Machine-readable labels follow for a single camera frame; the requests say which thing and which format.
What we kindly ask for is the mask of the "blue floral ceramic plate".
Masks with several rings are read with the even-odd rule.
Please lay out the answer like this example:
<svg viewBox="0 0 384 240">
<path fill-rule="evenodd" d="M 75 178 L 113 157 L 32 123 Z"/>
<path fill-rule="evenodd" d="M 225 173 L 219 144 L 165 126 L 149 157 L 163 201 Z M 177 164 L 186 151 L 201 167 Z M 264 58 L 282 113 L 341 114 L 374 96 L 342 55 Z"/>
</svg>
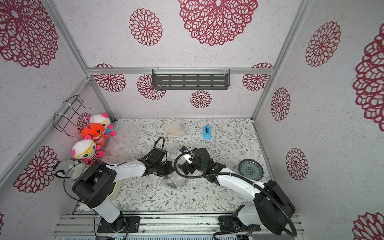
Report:
<svg viewBox="0 0 384 240">
<path fill-rule="evenodd" d="M 239 172 L 242 176 L 254 181 L 260 181 L 264 176 L 263 167 L 252 159 L 242 160 L 239 163 Z"/>
</svg>

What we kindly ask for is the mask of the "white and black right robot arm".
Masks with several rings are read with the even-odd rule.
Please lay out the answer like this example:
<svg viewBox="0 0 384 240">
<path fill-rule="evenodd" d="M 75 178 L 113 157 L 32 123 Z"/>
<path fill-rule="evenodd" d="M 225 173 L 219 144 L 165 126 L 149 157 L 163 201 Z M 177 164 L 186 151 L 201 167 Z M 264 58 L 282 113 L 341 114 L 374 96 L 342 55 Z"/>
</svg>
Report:
<svg viewBox="0 0 384 240">
<path fill-rule="evenodd" d="M 286 233 L 293 238 L 297 237 L 298 231 L 292 221 L 296 208 L 275 181 L 264 183 L 239 175 L 215 162 L 205 148 L 189 150 L 185 146 L 181 147 L 174 169 L 180 177 L 186 179 L 196 179 L 194 173 L 199 171 L 200 178 L 235 191 L 251 201 L 252 206 L 239 207 L 232 218 L 235 223 L 240 223 L 240 231 L 263 225 L 275 235 Z"/>
</svg>

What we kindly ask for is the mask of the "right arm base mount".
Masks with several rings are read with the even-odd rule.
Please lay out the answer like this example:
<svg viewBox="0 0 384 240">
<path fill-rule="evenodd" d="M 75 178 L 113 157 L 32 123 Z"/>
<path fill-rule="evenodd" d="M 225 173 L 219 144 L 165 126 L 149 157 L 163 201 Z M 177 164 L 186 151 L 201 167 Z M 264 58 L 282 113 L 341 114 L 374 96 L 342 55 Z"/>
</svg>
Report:
<svg viewBox="0 0 384 240">
<path fill-rule="evenodd" d="M 229 232 L 235 232 L 237 231 L 251 231 L 251 232 L 259 232 L 261 230 L 260 225 L 245 225 L 243 224 L 238 215 L 240 210 L 242 210 L 245 207 L 245 205 L 240 205 L 237 210 L 232 215 L 223 215 L 219 216 L 219 224 L 220 224 L 220 230 L 223 233 L 229 233 Z"/>
</svg>

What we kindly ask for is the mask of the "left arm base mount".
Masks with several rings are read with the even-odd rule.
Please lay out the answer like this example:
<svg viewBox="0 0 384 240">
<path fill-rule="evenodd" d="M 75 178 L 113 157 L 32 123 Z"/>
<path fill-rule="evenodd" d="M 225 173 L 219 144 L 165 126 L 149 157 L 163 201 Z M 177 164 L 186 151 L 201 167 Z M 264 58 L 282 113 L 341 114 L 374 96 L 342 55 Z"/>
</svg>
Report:
<svg viewBox="0 0 384 240">
<path fill-rule="evenodd" d="M 118 217 L 113 223 L 108 223 L 104 218 L 101 218 L 99 226 L 96 230 L 100 234 L 109 233 L 137 233 L 139 230 L 141 217 L 124 216 Z"/>
</svg>

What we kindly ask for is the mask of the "blue tape dispenser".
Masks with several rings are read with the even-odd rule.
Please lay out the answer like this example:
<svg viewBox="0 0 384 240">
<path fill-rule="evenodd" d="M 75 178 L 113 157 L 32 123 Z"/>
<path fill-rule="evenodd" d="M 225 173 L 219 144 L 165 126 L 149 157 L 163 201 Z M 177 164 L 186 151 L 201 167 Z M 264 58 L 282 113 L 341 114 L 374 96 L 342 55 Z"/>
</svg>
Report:
<svg viewBox="0 0 384 240">
<path fill-rule="evenodd" d="M 212 138 L 211 127 L 204 126 L 203 128 L 203 136 L 205 140 L 210 140 Z"/>
</svg>

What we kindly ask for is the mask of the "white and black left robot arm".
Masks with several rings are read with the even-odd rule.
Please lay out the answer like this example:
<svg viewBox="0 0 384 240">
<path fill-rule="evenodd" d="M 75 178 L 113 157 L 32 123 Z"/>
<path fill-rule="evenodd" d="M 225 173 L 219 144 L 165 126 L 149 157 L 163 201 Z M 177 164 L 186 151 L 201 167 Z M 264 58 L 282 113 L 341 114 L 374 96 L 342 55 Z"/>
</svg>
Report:
<svg viewBox="0 0 384 240">
<path fill-rule="evenodd" d="M 173 162 L 167 160 L 166 151 L 155 148 L 147 158 L 132 162 L 113 166 L 101 161 L 94 162 L 74 183 L 72 191 L 103 220 L 114 224 L 124 217 L 108 198 L 116 182 L 148 175 L 162 177 L 173 171 Z"/>
</svg>

